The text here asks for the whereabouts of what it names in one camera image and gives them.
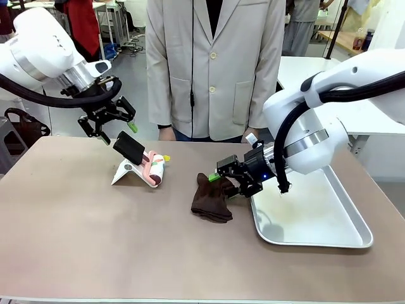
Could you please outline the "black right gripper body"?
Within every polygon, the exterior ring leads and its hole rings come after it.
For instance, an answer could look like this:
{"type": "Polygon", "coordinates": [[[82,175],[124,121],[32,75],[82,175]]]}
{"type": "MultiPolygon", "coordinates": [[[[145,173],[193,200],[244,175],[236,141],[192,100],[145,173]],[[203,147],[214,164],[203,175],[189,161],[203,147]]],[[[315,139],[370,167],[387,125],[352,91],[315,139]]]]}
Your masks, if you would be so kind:
{"type": "Polygon", "coordinates": [[[250,151],[244,154],[242,163],[244,169],[244,182],[240,182],[240,194],[251,197],[263,190],[263,182],[273,177],[275,174],[269,166],[269,161],[265,158],[265,149],[272,148],[266,146],[263,141],[253,144],[250,151]]]}

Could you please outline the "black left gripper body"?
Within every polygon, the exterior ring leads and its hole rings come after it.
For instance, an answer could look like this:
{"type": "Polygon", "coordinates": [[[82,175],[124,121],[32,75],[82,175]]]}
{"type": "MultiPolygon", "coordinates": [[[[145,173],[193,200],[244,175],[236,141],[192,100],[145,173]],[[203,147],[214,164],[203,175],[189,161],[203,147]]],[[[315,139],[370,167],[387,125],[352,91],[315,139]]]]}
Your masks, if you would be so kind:
{"type": "Polygon", "coordinates": [[[116,118],[116,103],[107,101],[105,103],[95,103],[82,107],[87,118],[99,124],[106,124],[116,118]]]}

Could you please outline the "dark brown cloth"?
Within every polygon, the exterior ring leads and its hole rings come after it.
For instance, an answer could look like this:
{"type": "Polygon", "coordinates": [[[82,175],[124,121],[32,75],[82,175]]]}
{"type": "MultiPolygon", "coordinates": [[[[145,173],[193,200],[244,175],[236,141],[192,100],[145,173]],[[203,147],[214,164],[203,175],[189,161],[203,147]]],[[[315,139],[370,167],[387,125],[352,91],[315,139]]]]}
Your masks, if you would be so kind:
{"type": "Polygon", "coordinates": [[[204,173],[198,173],[197,190],[190,210],[194,215],[225,224],[233,219],[232,212],[227,208],[227,199],[238,193],[238,189],[226,177],[209,181],[204,173]]]}

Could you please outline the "person left forearm beige sleeve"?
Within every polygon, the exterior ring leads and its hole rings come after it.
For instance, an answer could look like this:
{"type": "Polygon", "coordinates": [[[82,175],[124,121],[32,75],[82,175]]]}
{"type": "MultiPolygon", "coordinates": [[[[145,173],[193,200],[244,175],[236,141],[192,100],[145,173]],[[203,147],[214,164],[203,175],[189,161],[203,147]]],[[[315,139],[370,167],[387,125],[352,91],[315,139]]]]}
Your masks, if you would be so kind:
{"type": "Polygon", "coordinates": [[[254,85],[247,123],[250,129],[264,129],[266,127],[263,105],[275,93],[281,54],[282,45],[265,46],[259,54],[258,64],[254,72],[254,85]]]}

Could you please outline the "person right forearm beige sleeve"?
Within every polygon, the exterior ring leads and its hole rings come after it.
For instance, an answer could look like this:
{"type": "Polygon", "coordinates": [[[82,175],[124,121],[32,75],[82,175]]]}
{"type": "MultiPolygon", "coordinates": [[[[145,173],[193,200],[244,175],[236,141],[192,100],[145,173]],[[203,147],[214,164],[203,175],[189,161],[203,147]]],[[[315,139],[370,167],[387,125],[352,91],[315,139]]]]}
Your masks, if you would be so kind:
{"type": "Polygon", "coordinates": [[[171,125],[171,90],[165,48],[147,43],[149,118],[156,125],[171,125]]]}

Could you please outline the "person left hand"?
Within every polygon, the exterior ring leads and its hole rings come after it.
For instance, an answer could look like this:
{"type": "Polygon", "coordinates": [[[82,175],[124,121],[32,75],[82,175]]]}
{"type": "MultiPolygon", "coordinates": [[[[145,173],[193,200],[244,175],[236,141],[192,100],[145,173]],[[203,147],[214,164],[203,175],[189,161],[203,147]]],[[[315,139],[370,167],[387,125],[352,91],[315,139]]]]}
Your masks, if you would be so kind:
{"type": "Polygon", "coordinates": [[[244,134],[242,135],[241,143],[248,143],[246,137],[249,134],[254,134],[257,139],[263,140],[265,143],[268,143],[273,140],[273,137],[268,129],[254,129],[248,127],[244,132],[244,134]]]}

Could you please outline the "person right hand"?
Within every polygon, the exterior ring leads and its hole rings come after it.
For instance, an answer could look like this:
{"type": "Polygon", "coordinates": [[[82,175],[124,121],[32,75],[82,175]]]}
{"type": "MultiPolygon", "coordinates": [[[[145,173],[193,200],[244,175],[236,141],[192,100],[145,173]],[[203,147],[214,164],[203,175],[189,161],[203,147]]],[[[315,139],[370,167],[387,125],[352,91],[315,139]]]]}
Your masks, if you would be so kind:
{"type": "Polygon", "coordinates": [[[160,141],[176,141],[176,136],[171,126],[160,128],[158,139],[160,141]]]}

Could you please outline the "white lint roller stand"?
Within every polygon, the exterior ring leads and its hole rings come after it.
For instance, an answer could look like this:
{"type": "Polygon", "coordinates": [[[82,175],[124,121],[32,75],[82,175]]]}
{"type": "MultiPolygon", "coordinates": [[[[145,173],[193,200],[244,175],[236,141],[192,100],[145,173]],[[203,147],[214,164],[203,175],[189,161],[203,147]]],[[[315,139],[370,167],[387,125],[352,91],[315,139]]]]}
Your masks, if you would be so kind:
{"type": "Polygon", "coordinates": [[[146,168],[144,165],[134,165],[129,160],[123,160],[119,164],[111,184],[114,185],[129,172],[136,174],[140,179],[142,179],[148,186],[152,188],[156,188],[158,186],[158,183],[150,178],[149,174],[146,172],[146,168]]]}

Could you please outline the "silver metal tray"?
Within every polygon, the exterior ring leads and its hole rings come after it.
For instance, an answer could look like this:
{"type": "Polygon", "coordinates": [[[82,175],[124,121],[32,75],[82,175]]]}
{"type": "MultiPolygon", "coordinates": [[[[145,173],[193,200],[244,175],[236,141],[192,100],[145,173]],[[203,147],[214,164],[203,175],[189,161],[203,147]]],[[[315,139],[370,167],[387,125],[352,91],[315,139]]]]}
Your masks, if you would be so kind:
{"type": "Polygon", "coordinates": [[[259,236],[270,244],[366,249],[373,234],[332,167],[303,175],[291,171],[289,192],[275,178],[251,197],[259,236]]]}

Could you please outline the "bystander in red top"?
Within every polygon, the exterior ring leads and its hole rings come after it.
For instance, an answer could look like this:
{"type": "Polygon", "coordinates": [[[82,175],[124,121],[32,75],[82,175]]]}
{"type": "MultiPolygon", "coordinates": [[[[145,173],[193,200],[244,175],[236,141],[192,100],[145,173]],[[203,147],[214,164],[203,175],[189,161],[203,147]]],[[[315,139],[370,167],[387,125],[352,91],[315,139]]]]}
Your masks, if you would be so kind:
{"type": "Polygon", "coordinates": [[[54,0],[54,7],[67,16],[72,41],[86,62],[99,60],[99,25],[92,0],[54,0]]]}

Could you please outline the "person torso beige jacket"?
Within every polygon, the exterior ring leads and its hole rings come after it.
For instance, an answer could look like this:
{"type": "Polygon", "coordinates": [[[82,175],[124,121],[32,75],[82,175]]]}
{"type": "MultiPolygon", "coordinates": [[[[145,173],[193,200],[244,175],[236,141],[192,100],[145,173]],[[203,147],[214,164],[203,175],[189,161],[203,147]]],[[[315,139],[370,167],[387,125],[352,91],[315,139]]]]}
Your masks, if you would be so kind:
{"type": "Polygon", "coordinates": [[[285,0],[147,0],[146,13],[146,46],[166,51],[176,141],[241,142],[259,54],[282,45],[285,0]]]}

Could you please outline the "bystander in grey clothes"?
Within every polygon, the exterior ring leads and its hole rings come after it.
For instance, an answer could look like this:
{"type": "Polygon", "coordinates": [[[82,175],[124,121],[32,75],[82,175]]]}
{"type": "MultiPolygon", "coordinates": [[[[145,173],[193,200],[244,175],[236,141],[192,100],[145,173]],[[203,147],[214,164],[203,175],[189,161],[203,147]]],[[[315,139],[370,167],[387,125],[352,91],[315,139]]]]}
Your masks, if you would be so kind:
{"type": "Polygon", "coordinates": [[[287,0],[286,15],[290,19],[284,31],[283,54],[306,55],[319,8],[320,0],[287,0]]]}

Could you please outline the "wooden background table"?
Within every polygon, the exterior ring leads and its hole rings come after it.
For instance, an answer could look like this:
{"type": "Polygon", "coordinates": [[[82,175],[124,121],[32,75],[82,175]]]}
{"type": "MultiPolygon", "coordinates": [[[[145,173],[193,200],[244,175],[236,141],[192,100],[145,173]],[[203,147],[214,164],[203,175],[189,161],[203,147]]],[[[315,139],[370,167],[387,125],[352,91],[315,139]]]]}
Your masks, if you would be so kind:
{"type": "MultiPolygon", "coordinates": [[[[335,33],[334,31],[327,31],[327,30],[319,30],[317,32],[317,34],[319,34],[322,38],[325,38],[328,41],[331,41],[333,39],[334,33],[335,33]]],[[[352,55],[360,54],[363,52],[361,49],[357,50],[352,48],[355,38],[356,38],[355,32],[339,32],[335,40],[335,45],[344,49],[345,51],[347,51],[352,55]]]]}

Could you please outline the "black slanted pole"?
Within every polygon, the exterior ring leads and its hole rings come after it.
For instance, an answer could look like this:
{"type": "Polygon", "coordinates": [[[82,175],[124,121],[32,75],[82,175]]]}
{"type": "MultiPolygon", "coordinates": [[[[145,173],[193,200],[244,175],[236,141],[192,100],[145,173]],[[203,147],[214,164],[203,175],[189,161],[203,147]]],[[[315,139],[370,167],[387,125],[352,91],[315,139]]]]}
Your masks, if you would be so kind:
{"type": "Polygon", "coordinates": [[[347,11],[348,2],[349,2],[349,0],[344,0],[343,5],[341,7],[339,19],[338,19],[338,22],[336,24],[335,30],[333,32],[333,37],[332,37],[332,40],[330,41],[330,46],[329,46],[328,52],[327,52],[327,54],[325,56],[326,60],[330,60],[331,57],[332,57],[332,52],[333,52],[333,49],[334,49],[335,43],[337,41],[337,37],[338,37],[339,31],[340,31],[340,28],[342,26],[342,23],[343,23],[343,20],[344,20],[346,11],[347,11]]]}

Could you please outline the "dark blue bottle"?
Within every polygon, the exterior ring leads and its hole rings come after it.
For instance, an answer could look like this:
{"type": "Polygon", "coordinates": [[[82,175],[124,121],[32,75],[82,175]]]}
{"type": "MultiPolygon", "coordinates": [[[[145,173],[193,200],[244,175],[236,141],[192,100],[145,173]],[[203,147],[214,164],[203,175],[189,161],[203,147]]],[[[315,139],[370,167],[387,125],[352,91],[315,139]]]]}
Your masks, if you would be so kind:
{"type": "Polygon", "coordinates": [[[363,51],[367,51],[369,49],[369,46],[371,44],[374,33],[375,33],[375,31],[373,29],[367,30],[367,34],[366,34],[366,37],[364,38],[364,42],[362,45],[363,51]]]}

